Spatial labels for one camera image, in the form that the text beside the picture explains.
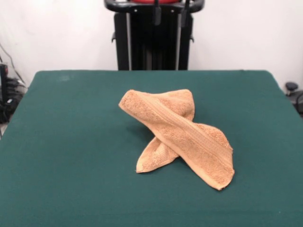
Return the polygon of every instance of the green felt surface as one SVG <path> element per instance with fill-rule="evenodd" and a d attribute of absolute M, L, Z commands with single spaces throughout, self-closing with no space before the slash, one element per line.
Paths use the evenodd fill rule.
<path fill-rule="evenodd" d="M 135 173 L 153 135 L 120 99 L 182 88 L 234 148 L 221 192 L 181 159 Z M 265 71 L 39 72 L 0 141 L 1 227 L 298 227 L 302 190 L 303 122 Z"/>

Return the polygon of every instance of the orange towel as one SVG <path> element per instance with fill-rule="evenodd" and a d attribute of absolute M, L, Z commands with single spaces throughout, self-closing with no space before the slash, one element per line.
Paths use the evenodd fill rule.
<path fill-rule="evenodd" d="M 191 122 L 191 92 L 148 94 L 130 90 L 119 106 L 155 135 L 137 163 L 137 172 L 151 171 L 181 156 L 211 187 L 221 190 L 232 180 L 232 148 L 217 128 Z"/>

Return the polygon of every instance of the black cable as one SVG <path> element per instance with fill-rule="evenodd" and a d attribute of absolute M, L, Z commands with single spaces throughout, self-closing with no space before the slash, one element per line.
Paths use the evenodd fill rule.
<path fill-rule="evenodd" d="M 15 73 L 17 74 L 17 76 L 19 77 L 19 79 L 25 84 L 24 80 L 22 79 L 22 77 L 20 76 L 20 74 L 17 72 L 15 65 L 14 65 L 14 61 L 13 58 L 10 56 L 10 54 L 4 49 L 4 47 L 2 46 L 2 44 L 0 43 L 0 48 L 3 50 L 3 52 L 9 57 L 10 59 L 10 63 L 11 66 L 13 68 L 13 70 L 15 71 Z"/>

